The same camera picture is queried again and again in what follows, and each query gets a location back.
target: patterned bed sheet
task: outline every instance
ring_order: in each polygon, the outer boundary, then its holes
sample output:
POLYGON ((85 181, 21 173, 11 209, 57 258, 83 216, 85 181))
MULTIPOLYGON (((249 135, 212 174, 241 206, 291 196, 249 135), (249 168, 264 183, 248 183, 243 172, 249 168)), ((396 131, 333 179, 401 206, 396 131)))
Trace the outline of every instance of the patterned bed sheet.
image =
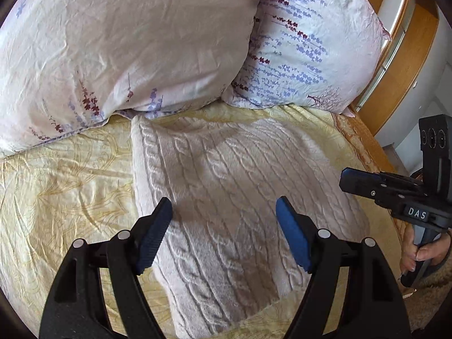
MULTIPOLYGON (((346 118, 295 105, 247 110, 215 102, 201 110, 156 121, 165 125, 180 116, 207 121, 253 122, 259 118, 290 121, 315 139, 338 170, 393 171, 383 150, 358 118, 346 118)), ((130 121, 113 116, 107 125, 3 159, 0 169, 0 287, 20 318, 35 334, 47 293, 73 240, 89 243, 132 227, 137 211, 132 190, 130 121)), ((400 274, 399 236, 387 210, 367 199, 359 202, 369 218, 371 236, 394 274, 400 274)), ((335 329, 346 288, 341 270, 326 331, 335 329)), ((174 327, 166 295, 152 269, 139 277, 149 306, 168 338, 174 327)), ((108 272, 102 285, 112 327, 125 334, 112 296, 108 272)), ((218 338, 282 338, 301 301, 293 292, 218 338)))

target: white pillow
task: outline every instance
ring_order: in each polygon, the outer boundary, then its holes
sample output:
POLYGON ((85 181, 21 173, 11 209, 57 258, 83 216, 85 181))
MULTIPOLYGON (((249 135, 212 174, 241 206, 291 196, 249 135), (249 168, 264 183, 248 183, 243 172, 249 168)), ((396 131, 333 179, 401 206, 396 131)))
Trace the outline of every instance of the white pillow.
POLYGON ((371 80, 387 34, 367 0, 260 0, 248 57, 222 99, 341 113, 371 80))
POLYGON ((18 0, 0 29, 0 158, 219 98, 259 0, 18 0))

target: camera lens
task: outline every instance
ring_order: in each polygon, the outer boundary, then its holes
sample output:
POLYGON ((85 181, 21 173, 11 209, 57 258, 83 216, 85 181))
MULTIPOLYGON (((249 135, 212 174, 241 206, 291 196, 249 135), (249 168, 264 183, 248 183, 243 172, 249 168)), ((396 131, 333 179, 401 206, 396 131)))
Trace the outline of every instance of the camera lens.
POLYGON ((438 132, 438 145, 441 149, 446 146, 446 135, 443 130, 438 132))
POLYGON ((430 148, 436 147, 436 132, 434 129, 429 129, 429 145, 430 148))
POLYGON ((424 145, 427 143, 427 134, 426 134, 425 130, 422 130, 422 132, 421 132, 421 141, 422 141, 422 144, 424 144, 424 145))

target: cable knit pattern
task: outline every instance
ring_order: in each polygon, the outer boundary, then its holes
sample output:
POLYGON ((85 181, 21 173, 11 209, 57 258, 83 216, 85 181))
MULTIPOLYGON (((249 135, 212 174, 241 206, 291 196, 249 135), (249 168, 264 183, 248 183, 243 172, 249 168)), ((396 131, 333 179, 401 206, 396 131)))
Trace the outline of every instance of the cable knit pattern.
POLYGON ((161 127, 136 117, 132 145, 140 216, 163 196, 173 202, 153 268, 180 338, 210 337, 307 286, 277 224, 278 197, 339 238, 369 233, 354 197, 339 189, 339 173, 289 123, 180 118, 161 127))

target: hand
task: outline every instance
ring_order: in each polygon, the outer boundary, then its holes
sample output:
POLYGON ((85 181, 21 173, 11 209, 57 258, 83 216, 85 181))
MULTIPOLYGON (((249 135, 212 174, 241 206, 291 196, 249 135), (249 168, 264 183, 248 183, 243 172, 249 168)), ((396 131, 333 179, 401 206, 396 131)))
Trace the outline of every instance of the hand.
POLYGON ((438 265, 447 255, 451 244, 451 237, 444 233, 441 237, 419 248, 413 244, 414 229, 411 224, 405 228, 402 245, 402 259, 400 260, 400 269, 403 274, 407 271, 415 271, 416 261, 432 259, 431 265, 438 265))

